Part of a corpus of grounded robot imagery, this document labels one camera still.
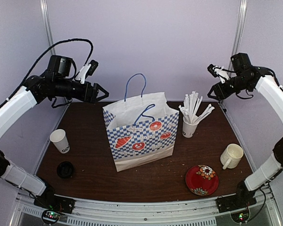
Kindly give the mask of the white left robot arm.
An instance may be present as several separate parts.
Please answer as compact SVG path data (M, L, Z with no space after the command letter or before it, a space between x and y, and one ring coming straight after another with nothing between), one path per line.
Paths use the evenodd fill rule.
M46 98L52 102L57 97L65 97L68 100L96 103L109 96L102 86L85 80L98 67L97 61L85 64L70 79L68 76L73 65L71 58L52 55L47 69L40 76L34 75L24 80L15 94L0 107L0 139L22 115ZM41 203L48 209L58 205L57 196L48 191L49 186L44 181L6 159L1 150L0 178L40 196Z

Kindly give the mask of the blue checkered paper bag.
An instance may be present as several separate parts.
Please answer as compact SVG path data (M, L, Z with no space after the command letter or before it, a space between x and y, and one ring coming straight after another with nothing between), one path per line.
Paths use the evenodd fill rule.
M102 109L118 172L172 156L179 111L167 104L165 93L125 95Z

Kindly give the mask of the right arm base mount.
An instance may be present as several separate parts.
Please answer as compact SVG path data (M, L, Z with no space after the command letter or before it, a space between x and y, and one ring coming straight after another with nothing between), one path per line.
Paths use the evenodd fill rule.
M235 194L225 197L219 197L216 199L218 211L219 213L223 213L246 208L249 205L254 205L257 203L254 195L255 191L249 191L244 181L241 181L237 185Z

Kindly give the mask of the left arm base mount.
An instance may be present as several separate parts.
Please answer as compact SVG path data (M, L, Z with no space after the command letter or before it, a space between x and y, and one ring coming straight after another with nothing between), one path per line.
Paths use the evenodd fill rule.
M55 190L51 186L46 187L41 195L33 194L32 197L34 205L55 212L71 214L75 206L74 199L55 195Z

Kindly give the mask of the white paper cup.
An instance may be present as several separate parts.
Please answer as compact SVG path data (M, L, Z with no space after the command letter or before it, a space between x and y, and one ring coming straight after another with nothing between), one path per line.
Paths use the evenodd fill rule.
M69 152L70 145L63 129L57 129L50 134L50 141L62 154Z

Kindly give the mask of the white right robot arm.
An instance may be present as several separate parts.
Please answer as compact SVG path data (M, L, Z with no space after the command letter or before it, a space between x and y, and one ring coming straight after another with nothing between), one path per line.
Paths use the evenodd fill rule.
M231 56L235 75L230 77L227 69L210 64L208 72L220 81L213 85L207 94L211 99L222 101L232 94L238 95L241 91L257 91L271 106L283 125L283 88L275 72L267 67L254 66L248 54L238 53ZM283 137L275 144L270 157L245 180L239 183L237 194L232 203L242 208L250 201L250 195L258 190L265 182L283 171Z

